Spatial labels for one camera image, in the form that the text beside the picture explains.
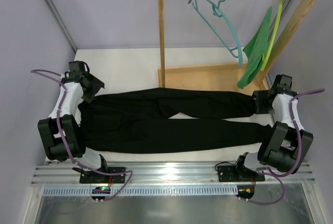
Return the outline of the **black trousers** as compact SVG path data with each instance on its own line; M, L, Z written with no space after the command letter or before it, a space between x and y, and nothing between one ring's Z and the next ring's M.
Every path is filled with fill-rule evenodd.
M255 100L237 92L154 88L82 102L80 129L87 147L104 152L159 154L261 143L272 127L240 122Z

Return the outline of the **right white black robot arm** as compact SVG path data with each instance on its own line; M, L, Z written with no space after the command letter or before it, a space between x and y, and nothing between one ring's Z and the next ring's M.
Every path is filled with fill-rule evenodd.
M272 133L262 141L257 153L239 156L235 172L241 181L254 181L260 171L268 171L279 178L296 173L312 142L313 134L302 126L297 104L301 96L292 90L292 77L276 76L273 86L266 91L255 91L257 114L273 114L276 122Z

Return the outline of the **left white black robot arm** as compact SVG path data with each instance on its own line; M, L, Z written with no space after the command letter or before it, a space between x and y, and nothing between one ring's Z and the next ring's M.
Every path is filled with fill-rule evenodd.
M104 83L90 73L83 61L69 63L69 71L55 79L60 94L53 111L37 128L46 157L59 162L70 160L80 173L81 183L106 183L108 166L102 155L86 146L75 114L81 102L91 103Z

